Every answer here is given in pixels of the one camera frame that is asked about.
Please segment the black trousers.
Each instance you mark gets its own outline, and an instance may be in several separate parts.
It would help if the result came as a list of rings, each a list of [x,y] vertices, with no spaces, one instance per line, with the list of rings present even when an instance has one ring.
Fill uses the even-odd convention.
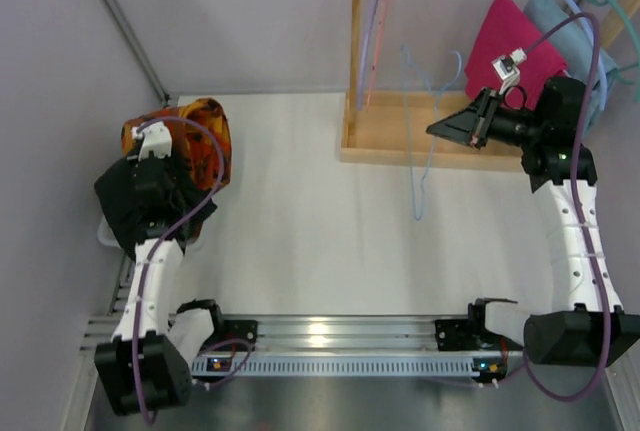
[[[117,160],[94,184],[103,215],[110,223],[136,219],[133,216],[135,210],[127,158]],[[209,197],[209,191],[199,190],[191,176],[188,183],[188,197],[191,210],[185,216],[188,216],[189,220],[199,218],[204,223],[217,210],[217,205]]]

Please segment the aluminium mounting rail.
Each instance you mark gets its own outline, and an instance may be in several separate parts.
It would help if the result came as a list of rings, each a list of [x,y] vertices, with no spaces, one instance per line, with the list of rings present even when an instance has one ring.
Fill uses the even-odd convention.
[[[153,324],[141,317],[139,335],[152,330],[168,332],[175,315]],[[224,314],[222,339],[250,341],[258,352],[267,353],[390,353],[439,352],[454,325],[468,321],[463,315],[247,315]],[[92,349],[113,337],[131,339],[134,312],[89,319],[81,349]]]

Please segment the white plastic basket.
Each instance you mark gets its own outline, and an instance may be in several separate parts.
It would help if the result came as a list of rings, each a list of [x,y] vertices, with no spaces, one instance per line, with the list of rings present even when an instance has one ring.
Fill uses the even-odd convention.
[[[103,216],[98,226],[97,237],[104,246],[120,248],[129,257],[135,257],[138,252],[142,252],[142,247],[145,247],[145,253],[155,249],[155,253],[159,254],[162,247],[169,243],[173,243],[180,253],[184,254],[185,250],[198,240],[202,226],[201,219],[192,218],[165,236],[171,224],[163,219],[133,219],[110,223]]]

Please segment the magenta trousers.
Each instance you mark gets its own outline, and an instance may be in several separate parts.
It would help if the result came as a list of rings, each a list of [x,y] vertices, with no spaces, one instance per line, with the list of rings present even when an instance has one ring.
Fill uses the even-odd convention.
[[[568,64],[512,0],[494,0],[485,16],[465,67],[465,93],[474,99],[484,88],[501,89],[504,81],[494,64],[506,60],[519,72],[520,91],[507,96],[510,107],[535,107],[545,82],[563,76]]]

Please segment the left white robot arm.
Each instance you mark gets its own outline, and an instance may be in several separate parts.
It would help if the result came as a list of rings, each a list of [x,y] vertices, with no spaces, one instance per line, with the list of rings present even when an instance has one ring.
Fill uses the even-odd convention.
[[[95,182],[104,218],[134,264],[119,324],[94,363],[118,416],[183,406],[195,347],[169,335],[171,296],[187,246],[217,210],[214,188],[199,189],[181,157],[120,158]]]

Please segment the aluminium corner profile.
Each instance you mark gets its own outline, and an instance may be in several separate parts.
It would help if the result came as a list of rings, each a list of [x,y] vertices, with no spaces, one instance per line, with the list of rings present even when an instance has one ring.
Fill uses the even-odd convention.
[[[158,100],[167,104],[170,100],[170,94],[162,84],[157,72],[155,71],[151,61],[141,43],[138,39],[130,20],[126,16],[121,4],[118,0],[101,0],[106,7],[112,22],[120,33],[125,45],[132,54],[134,60],[143,73],[146,81],[151,86],[155,96]]]

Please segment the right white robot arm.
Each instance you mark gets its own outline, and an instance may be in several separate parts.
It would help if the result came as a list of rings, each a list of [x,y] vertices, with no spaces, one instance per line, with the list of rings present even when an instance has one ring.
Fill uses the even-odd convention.
[[[595,367],[604,349],[613,364],[639,340],[639,317],[625,312],[600,239],[597,172],[586,147],[573,162],[585,85],[546,81],[534,109],[511,109],[485,88],[464,109],[429,125],[427,134],[480,149],[491,140],[517,147],[542,215],[552,269],[552,305],[529,311],[485,299],[484,327],[521,345],[535,364]]]

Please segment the orange camouflage trousers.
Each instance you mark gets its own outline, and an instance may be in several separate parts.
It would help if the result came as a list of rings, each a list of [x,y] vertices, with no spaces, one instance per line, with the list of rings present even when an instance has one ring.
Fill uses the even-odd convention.
[[[219,190],[231,181],[232,141],[229,123],[222,105],[213,98],[199,98],[188,105],[165,107],[123,124],[121,130],[122,152],[127,154],[134,147],[133,128],[154,118],[176,116],[192,120],[207,128],[216,138],[222,151],[222,159],[217,157],[212,140],[191,125],[165,122],[173,144],[186,161],[186,168],[199,190],[213,187],[221,177]]]

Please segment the wooden clothes rack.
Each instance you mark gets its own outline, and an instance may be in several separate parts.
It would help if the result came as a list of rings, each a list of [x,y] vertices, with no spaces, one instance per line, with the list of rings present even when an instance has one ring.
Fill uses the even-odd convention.
[[[345,111],[340,147],[343,162],[370,165],[409,165],[410,158],[418,160],[433,157],[436,168],[480,171],[515,172],[520,170],[520,151],[504,144],[490,144],[483,151],[472,151],[454,144],[438,141],[435,153],[429,155],[435,143],[431,136],[418,129],[435,121],[433,110],[436,99],[426,92],[408,93],[409,131],[402,110],[401,91],[373,91],[372,102],[358,111],[357,80],[361,54],[362,0],[351,2],[351,49],[349,89],[345,97]],[[449,116],[468,104],[462,92],[445,92],[438,110]]]

